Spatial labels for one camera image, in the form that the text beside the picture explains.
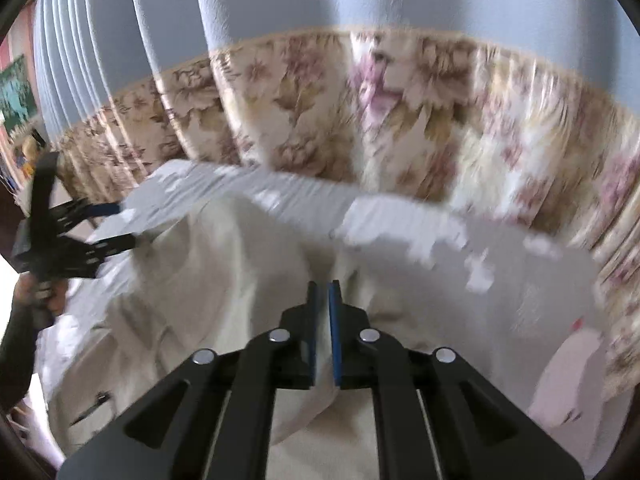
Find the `person's left hand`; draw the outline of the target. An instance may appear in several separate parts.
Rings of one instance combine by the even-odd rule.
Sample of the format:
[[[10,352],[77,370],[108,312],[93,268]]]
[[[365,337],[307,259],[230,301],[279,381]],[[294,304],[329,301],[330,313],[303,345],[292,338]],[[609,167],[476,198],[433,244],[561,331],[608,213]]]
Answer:
[[[30,273],[18,276],[13,291],[13,302],[19,306],[45,306],[53,316],[59,316],[66,309],[67,280],[56,280],[42,288]]]

